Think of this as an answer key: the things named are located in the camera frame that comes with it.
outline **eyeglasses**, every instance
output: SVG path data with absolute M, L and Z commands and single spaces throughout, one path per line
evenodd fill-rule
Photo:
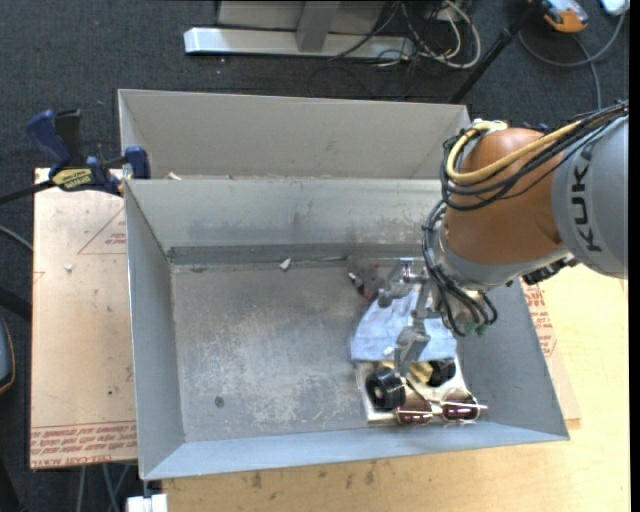
M 469 391 L 455 388 L 447 391 L 439 402 L 421 397 L 407 398 L 404 405 L 395 409 L 395 414 L 403 425 L 426 425 L 434 417 L 445 423 L 473 423 L 482 409 L 487 406 L 479 404 Z

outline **yellow cable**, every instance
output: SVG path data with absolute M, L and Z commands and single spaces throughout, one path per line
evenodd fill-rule
M 503 167 L 512 164 L 513 162 L 518 160 L 518 158 L 523 157 L 527 153 L 559 139 L 566 133 L 573 130 L 581 122 L 582 121 L 575 121 L 574 123 L 563 126 L 562 128 L 557 129 L 555 132 L 544 135 L 531 144 L 527 144 L 523 148 L 520 148 L 519 150 L 502 157 L 500 160 L 497 160 L 496 162 L 493 162 L 492 164 L 482 167 L 476 171 L 469 173 L 459 173 L 454 169 L 454 164 L 456 159 L 458 158 L 458 154 L 460 153 L 460 151 L 462 151 L 462 148 L 466 146 L 471 137 L 479 131 L 487 131 L 492 128 L 496 128 L 496 124 L 491 121 L 482 121 L 480 123 L 476 123 L 470 130 L 462 135 L 462 137 L 460 137 L 453 145 L 453 148 L 451 148 L 451 152 L 449 153 L 449 157 L 447 158 L 446 162 L 447 175 L 449 176 L 449 178 L 456 181 L 457 183 L 460 183 L 461 185 L 473 185 L 474 183 L 478 183 L 488 178 Z

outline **clamp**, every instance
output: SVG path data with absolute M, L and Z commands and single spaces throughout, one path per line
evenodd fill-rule
M 110 172 L 112 166 L 128 164 L 131 168 L 123 179 L 148 179 L 151 170 L 147 154 L 140 146 L 130 146 L 124 155 L 102 162 L 95 156 L 84 157 L 80 151 L 80 110 L 54 114 L 45 110 L 27 124 L 27 135 L 40 151 L 53 160 L 46 186 L 57 186 L 66 192 L 97 190 L 122 196 L 123 182 Z

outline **cardboard sheet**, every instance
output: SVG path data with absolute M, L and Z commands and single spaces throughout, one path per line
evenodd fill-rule
M 137 457 L 122 199 L 58 189 L 35 196 L 32 469 Z M 579 425 L 552 319 L 525 287 L 569 428 Z

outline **white object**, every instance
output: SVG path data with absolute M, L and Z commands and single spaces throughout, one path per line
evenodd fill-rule
M 602 7 L 611 16 L 619 16 L 629 10 L 631 0 L 600 0 Z
M 154 494 L 150 498 L 133 496 L 127 499 L 126 512 L 168 512 L 169 502 L 166 494 Z
M 284 260 L 282 263 L 280 263 L 280 268 L 282 270 L 284 270 L 285 272 L 287 270 L 289 270 L 289 267 L 291 266 L 291 258 L 287 258 L 286 260 Z

